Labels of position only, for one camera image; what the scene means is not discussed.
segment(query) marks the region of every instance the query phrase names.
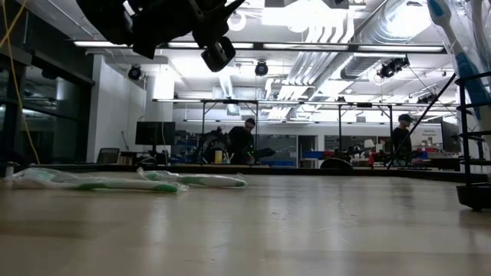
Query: green and white plastic bag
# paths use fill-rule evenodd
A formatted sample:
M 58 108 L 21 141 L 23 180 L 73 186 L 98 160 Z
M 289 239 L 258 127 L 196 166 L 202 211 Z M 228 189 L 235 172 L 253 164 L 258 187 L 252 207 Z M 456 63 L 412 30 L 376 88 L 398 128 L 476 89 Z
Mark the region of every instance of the green and white plastic bag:
M 139 168 L 137 171 L 143 178 L 148 180 L 178 182 L 188 186 L 244 188 L 248 185 L 240 174 L 237 177 L 229 177 L 206 174 L 180 175 L 167 171 L 144 171 L 142 168 Z
M 186 191 L 187 186 L 171 181 L 113 179 L 61 172 L 54 169 L 29 168 L 4 179 L 12 189 L 131 189 L 153 192 Z

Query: yellow cable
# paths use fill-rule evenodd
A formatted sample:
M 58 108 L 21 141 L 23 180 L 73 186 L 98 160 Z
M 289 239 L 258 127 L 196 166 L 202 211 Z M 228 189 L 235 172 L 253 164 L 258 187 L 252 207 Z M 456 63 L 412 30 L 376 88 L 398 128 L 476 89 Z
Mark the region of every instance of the yellow cable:
M 25 8 L 25 3 L 27 1 L 28 0 L 24 0 L 22 2 L 21 8 L 19 9 L 17 15 L 14 17 L 14 21 L 12 21 L 12 25 L 10 26 L 10 28 L 7 29 L 7 25 L 5 25 L 5 29 L 7 29 L 7 33 L 2 38 L 2 42 L 0 42 L 0 48 L 2 48 L 3 44 L 5 43 L 5 41 L 7 40 L 7 38 L 10 36 L 10 33 L 12 32 L 12 30 L 14 29 L 15 24 L 17 24 L 17 20 L 21 17 L 22 12 L 24 11 L 24 8 Z M 3 2 L 3 8 L 5 9 L 5 0 L 2 0 L 2 2 Z
M 13 58 L 13 55 L 12 55 L 12 46 L 10 44 L 10 32 L 14 28 L 15 23 L 16 23 L 18 17 L 20 17 L 20 14 L 22 13 L 22 10 L 24 9 L 24 6 L 25 6 L 26 1 L 27 0 L 24 0 L 24 2 L 22 2 L 21 10 L 15 16 L 15 19 L 12 22 L 12 25 L 10 26 L 10 28 L 8 28 L 7 27 L 8 26 L 8 22 L 7 22 L 7 8 L 5 7 L 5 0 L 2 0 L 2 2 L 3 2 L 3 18 L 4 18 L 4 23 L 5 23 L 5 30 L 7 31 L 7 33 L 5 34 L 5 37 L 2 39 L 2 42 L 0 43 L 0 48 L 1 48 L 3 46 L 3 44 L 5 42 L 5 38 L 6 38 L 7 45 L 8 45 L 8 54 L 10 55 L 10 66 L 12 67 L 12 74 L 14 75 L 13 79 L 14 79 L 14 85 L 15 85 L 15 93 L 17 94 L 18 107 L 21 109 L 21 114 L 22 114 L 22 99 L 21 99 L 21 92 L 18 89 L 17 75 L 15 74 L 14 58 Z M 32 142 L 32 138 L 31 138 L 31 134 L 29 133 L 28 122 L 27 122 L 27 120 L 26 120 L 26 118 L 24 117 L 23 114 L 22 114 L 22 121 L 24 121 L 25 132 L 28 134 L 29 143 L 31 144 L 32 151 L 34 152 L 34 155 L 36 157 L 36 162 L 38 164 L 41 164 L 41 162 L 39 162 L 38 152 L 36 151 L 36 148 L 34 147 L 34 144 Z

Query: man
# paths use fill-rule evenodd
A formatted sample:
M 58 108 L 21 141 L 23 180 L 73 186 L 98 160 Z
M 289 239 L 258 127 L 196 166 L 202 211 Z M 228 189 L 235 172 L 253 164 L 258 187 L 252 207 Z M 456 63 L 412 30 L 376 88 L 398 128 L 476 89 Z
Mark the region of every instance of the man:
M 249 118 L 245 121 L 244 126 L 234 126 L 229 132 L 230 138 L 230 155 L 234 155 L 232 158 L 233 164 L 247 164 L 249 158 L 248 151 L 254 146 L 254 137 L 252 137 L 252 130 L 255 127 L 255 120 Z
M 409 134 L 409 126 L 411 125 L 411 117 L 408 114 L 402 114 L 399 116 L 399 126 L 392 132 L 392 141 L 394 143 L 394 151 L 399 149 L 396 155 L 396 166 L 406 166 L 410 162 L 410 156 L 413 151 L 411 146 L 411 138 L 406 136 Z

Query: computer monitor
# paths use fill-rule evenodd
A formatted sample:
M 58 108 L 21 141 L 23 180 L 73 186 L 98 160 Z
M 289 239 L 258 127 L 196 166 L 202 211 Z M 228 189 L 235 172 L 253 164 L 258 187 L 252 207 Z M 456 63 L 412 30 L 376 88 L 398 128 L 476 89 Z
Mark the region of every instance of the computer monitor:
M 460 132 L 460 129 L 457 125 L 453 123 L 441 122 L 442 124 L 442 140 L 443 140 L 443 149 L 447 152 L 451 153 L 460 153 L 462 152 L 460 147 L 460 139 L 457 136 Z
M 172 146 L 175 132 L 176 123 L 174 122 L 138 122 L 135 143 L 153 146 L 155 152 L 157 146 Z

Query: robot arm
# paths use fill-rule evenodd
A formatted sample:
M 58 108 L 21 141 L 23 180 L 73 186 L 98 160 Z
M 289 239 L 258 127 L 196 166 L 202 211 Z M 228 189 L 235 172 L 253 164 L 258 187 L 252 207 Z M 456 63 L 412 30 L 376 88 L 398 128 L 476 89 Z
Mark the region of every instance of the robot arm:
M 193 33 L 208 68 L 222 70 L 236 55 L 223 35 L 227 19 L 245 0 L 77 0 L 92 25 L 111 43 L 133 45 L 153 59 L 155 49 Z

